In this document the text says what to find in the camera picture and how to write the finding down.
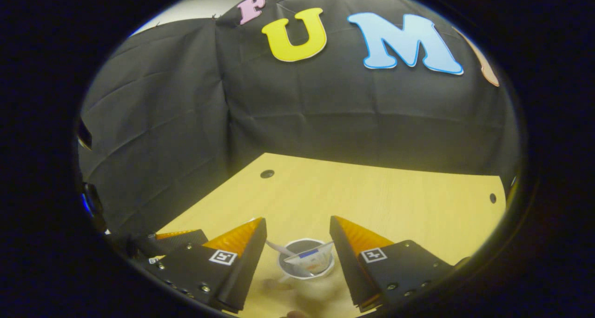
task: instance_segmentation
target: blue letter m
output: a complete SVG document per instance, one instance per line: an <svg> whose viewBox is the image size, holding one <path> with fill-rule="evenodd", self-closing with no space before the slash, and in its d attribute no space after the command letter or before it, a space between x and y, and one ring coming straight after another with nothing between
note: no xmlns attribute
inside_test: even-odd
<svg viewBox="0 0 595 318"><path fill-rule="evenodd" d="M368 47L368 57L364 59L367 68L397 66L397 59L388 54L385 44L392 47L408 66L415 66L421 44L425 49L423 64L427 68L437 72L463 74L463 66L455 61L429 19L418 15L404 15L403 30L376 13L355 13L347 17L347 20L357 24L364 35Z"/></svg>

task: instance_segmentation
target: wooden table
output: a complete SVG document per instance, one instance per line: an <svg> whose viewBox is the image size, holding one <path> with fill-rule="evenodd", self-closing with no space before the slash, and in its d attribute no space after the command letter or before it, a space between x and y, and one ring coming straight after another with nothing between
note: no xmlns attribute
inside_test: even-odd
<svg viewBox="0 0 595 318"><path fill-rule="evenodd" d="M274 176L261 178L261 172ZM490 195L496 196L496 202ZM454 265L478 250L505 210L497 176L416 172L264 153L159 233L202 229L209 239L265 217L268 240L285 245L300 238L327 242L337 215L393 242L411 239ZM288 280L291 290L268 290L282 278L278 253L265 246L242 317L279 318L292 310L314 317L349 318L353 303L336 258L324 278Z"/></svg>

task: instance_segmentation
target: cup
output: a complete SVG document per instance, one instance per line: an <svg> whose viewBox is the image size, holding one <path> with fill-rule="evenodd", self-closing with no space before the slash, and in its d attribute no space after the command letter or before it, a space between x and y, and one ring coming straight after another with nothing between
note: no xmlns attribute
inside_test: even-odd
<svg viewBox="0 0 595 318"><path fill-rule="evenodd" d="M297 254L300 252L305 252L307 250L311 250L312 248L316 248L322 244L325 244L325 242L316 240L316 239L303 238L303 239L294 240L294 241L288 243L285 246L285 248L287 248L291 252L295 252ZM319 278L321 276L328 274L334 267L334 256L332 253L330 254L330 258L329 258L329 265L323 271L316 273L316 274L312 274L309 271L307 271L306 269L299 267L297 265L292 265L291 263L286 263L284 260L288 257L289 257L289 255L287 255L287 254L279 253L279 257L277 258L277 265L279 265L279 267L281 268L281 270L283 271L285 276L290 277L290 278L297 278L300 280L309 280L312 278Z"/></svg>

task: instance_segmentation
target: letter u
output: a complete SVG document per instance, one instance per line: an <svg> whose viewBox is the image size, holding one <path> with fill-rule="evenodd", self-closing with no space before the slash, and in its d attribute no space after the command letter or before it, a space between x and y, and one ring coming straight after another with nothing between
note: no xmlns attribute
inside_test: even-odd
<svg viewBox="0 0 595 318"><path fill-rule="evenodd" d="M295 14L296 19L304 21L308 31L308 42L303 45L293 46L289 42L285 25L288 19L279 19L262 28L262 32L268 37L268 44L274 57L281 61L294 62L314 57L327 44L327 34L323 23L320 20L321 8L311 8Z"/></svg>

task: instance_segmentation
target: black fabric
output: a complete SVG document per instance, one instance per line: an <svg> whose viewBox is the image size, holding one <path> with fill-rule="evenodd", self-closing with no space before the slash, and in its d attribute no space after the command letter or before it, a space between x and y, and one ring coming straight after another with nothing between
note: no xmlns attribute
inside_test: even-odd
<svg viewBox="0 0 595 318"><path fill-rule="evenodd" d="M308 34L293 15L314 7L326 47L298 62L274 58L262 27L287 18L299 45ZM422 46L413 68L366 68L363 35L347 21L359 12L399 27L405 13L432 20L464 74L429 70ZM93 151L79 149L80 163L113 233L157 231L264 152L499 175L508 191L521 155L511 89L491 60L501 85L485 80L433 11L412 0L266 0L259 17L240 19L232 8L136 34L91 85L82 119Z"/></svg>
<svg viewBox="0 0 595 318"><path fill-rule="evenodd" d="M153 233L227 178L227 106L214 21L185 20L127 39L89 89L80 148L112 233Z"/></svg>
<svg viewBox="0 0 595 318"><path fill-rule="evenodd" d="M287 18L290 41L299 45L308 34L293 15L315 7L323 9L326 47L297 62L274 58L262 27ZM366 68L363 35L347 21L362 12L376 13L399 27L405 13L432 20L464 74L429 70L421 62L423 47L413 68L402 61L388 70ZM431 10L412 0L266 0L259 17L244 25L238 25L240 19L234 8L217 20L216 29L231 113L233 170L273 152L381 167L494 174L506 188L512 182L520 141L508 89L485 80L470 46Z"/></svg>

